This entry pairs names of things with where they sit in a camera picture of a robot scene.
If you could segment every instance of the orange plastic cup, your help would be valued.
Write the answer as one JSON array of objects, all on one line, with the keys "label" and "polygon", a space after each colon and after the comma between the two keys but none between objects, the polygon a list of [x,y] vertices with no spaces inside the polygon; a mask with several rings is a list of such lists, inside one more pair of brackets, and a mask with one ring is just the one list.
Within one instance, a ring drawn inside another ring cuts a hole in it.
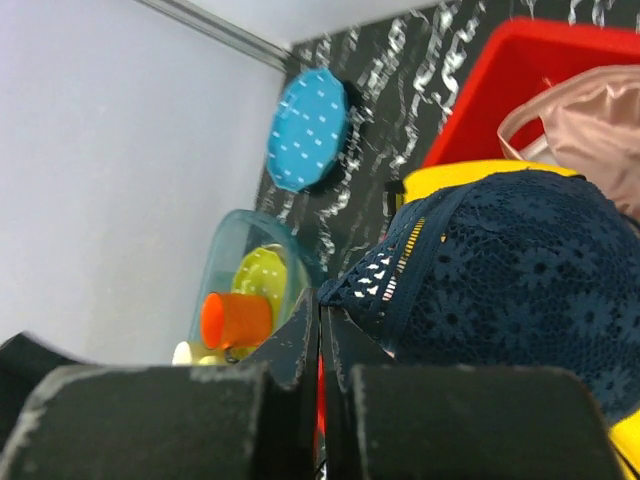
[{"label": "orange plastic cup", "polygon": [[210,293],[200,314],[200,334],[208,348],[257,347],[273,328],[271,306],[260,295]]}]

